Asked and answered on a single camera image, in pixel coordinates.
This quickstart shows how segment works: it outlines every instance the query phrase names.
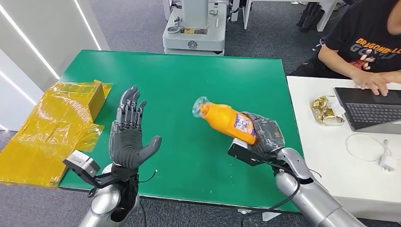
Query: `orange bottle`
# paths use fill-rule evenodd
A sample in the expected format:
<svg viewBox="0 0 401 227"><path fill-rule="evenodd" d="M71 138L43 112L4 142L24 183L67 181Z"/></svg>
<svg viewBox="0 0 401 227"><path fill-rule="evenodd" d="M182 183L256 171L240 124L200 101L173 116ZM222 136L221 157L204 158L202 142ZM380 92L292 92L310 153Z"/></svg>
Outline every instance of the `orange bottle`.
<svg viewBox="0 0 401 227"><path fill-rule="evenodd" d="M192 114L205 119L213 129L228 136L251 145L256 141L251 119L228 105L211 103L203 96L196 100Z"/></svg>

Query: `gray carpet floor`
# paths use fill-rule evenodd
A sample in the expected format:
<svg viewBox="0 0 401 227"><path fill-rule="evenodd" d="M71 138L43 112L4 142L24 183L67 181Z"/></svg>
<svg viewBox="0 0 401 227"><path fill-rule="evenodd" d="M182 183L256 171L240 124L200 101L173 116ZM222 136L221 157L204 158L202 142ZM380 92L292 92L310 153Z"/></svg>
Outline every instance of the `gray carpet floor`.
<svg viewBox="0 0 401 227"><path fill-rule="evenodd" d="M163 52L166 25L161 0L90 0L112 50ZM311 48L336 23L333 13L325 31L300 33L295 26L301 5L288 2L255 2L247 30L242 17L227 25L226 55L280 58L286 73L312 55ZM0 150L14 132L0 131ZM234 227L241 214L233 208L142 200L149 227ZM0 184L0 227L74 227L90 206L86 193ZM141 226L137 210L126 226ZM362 220L371 227L400 227L397 223ZM246 227L309 227L301 215L282 214L269 222L261 217L245 221Z"/></svg>

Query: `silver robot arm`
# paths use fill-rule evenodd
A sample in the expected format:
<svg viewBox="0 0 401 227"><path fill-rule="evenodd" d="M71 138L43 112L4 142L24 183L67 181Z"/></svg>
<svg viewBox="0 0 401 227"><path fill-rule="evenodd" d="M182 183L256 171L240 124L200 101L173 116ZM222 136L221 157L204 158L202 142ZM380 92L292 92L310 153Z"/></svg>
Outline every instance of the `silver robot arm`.
<svg viewBox="0 0 401 227"><path fill-rule="evenodd" d="M133 86L121 97L110 130L109 154L113 163L101 175L96 175L99 165L78 150L63 161L67 168L94 186L88 194L93 197L92 205L80 227L122 227L140 205L139 166L159 150L162 138L154 136L149 145L142 145L141 124L146 101L138 105L139 96L137 87Z"/></svg>
<svg viewBox="0 0 401 227"><path fill-rule="evenodd" d="M228 154L251 166L270 164L278 189L315 227L364 227L314 178L299 153L284 145L276 121L243 112L253 123L257 137L254 145L234 139Z"/></svg>
<svg viewBox="0 0 401 227"><path fill-rule="evenodd" d="M282 148L277 160L284 161L301 181L291 200L299 211L316 227L365 227L313 177L304 159L292 148ZM285 172L276 174L276 185L286 196L297 188L295 178Z"/></svg>

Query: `white wall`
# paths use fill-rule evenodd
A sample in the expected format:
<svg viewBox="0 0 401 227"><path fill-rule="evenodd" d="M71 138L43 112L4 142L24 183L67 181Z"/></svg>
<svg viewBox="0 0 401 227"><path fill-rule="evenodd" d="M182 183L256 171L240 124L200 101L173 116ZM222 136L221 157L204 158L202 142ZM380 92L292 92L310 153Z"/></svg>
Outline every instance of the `white wall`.
<svg viewBox="0 0 401 227"><path fill-rule="evenodd" d="M61 76L81 50L98 50L99 47L109 50L88 0L0 0L0 8L4 9L0 13L0 71L35 101L57 81L54 73ZM4 12L51 69L27 44ZM15 103L19 104L18 109L10 110ZM32 108L32 102L0 76L0 124L9 130L17 130Z"/></svg>
<svg viewBox="0 0 401 227"><path fill-rule="evenodd" d="M5 77L13 77L17 85L31 100L19 92ZM31 113L43 91L0 50L0 124L8 130L17 131Z"/></svg>

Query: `gray robotic hand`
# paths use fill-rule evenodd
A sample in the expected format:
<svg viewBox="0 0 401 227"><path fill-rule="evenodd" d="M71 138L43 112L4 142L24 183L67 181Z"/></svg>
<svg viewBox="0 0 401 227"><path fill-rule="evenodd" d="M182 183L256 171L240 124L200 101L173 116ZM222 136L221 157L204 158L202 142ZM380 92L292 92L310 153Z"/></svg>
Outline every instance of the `gray robotic hand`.
<svg viewBox="0 0 401 227"><path fill-rule="evenodd" d="M115 164L128 169L137 169L159 150L162 142L160 136L154 136L149 145L142 145L141 124L146 101L138 105L139 96L136 86L123 93L110 131L110 158Z"/></svg>
<svg viewBox="0 0 401 227"><path fill-rule="evenodd" d="M284 147L284 137L275 120L263 117L255 113L242 112L252 120L257 141L250 145L249 149L269 154Z"/></svg>

